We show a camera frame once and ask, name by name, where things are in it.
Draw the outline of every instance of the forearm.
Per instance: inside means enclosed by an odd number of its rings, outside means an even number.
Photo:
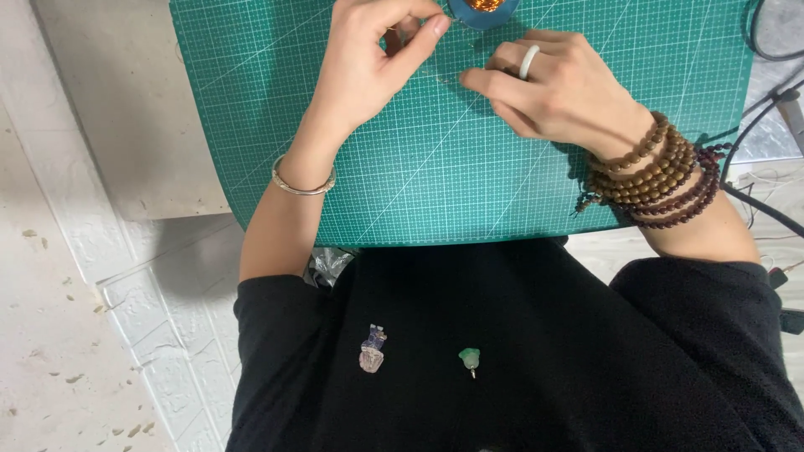
[[[310,107],[278,173],[297,190],[314,190],[327,180],[346,136],[329,129]],[[269,183],[246,230],[240,280],[278,274],[301,275],[313,249],[324,195],[295,195]]]
[[[656,124],[647,109],[644,109],[640,114],[642,119],[635,121],[635,123],[641,124],[642,130],[646,130],[645,126],[648,124],[650,124],[647,126],[648,130],[655,129]],[[624,155],[633,153],[634,149],[639,146],[639,138],[644,141],[652,132],[650,134],[636,132],[636,134],[641,136],[635,137],[632,134],[629,136],[628,142],[623,142],[620,146],[610,144],[605,150],[595,150],[595,154],[603,160],[621,158]],[[661,158],[661,153],[666,144],[667,140],[657,146],[647,158],[643,158],[639,163],[616,174],[609,173],[609,176],[615,180],[633,177],[651,163],[656,163]],[[701,177],[702,171],[696,168],[690,180],[683,187],[676,190],[668,199],[656,204],[656,207],[666,206],[681,200],[684,195],[695,190],[695,185],[700,181]],[[695,204],[689,203],[685,205],[681,212],[685,212],[687,209],[695,209]],[[645,221],[656,221],[667,220],[679,215],[681,215],[679,211],[675,211],[650,217],[638,216],[637,218]],[[650,247],[661,255],[687,257],[703,261],[759,262],[759,252],[751,233],[745,227],[737,210],[721,191],[718,191],[712,204],[705,208],[702,214],[697,215],[688,223],[679,223],[673,228],[640,228],[639,230],[647,239]]]

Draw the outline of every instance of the copper wire spool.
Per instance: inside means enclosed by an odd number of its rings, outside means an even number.
[[[471,6],[472,9],[490,13],[499,8],[505,0],[465,0],[466,4]]]

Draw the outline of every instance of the white brick wall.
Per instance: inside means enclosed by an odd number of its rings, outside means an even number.
[[[99,285],[179,450],[222,450],[240,378],[237,224]]]

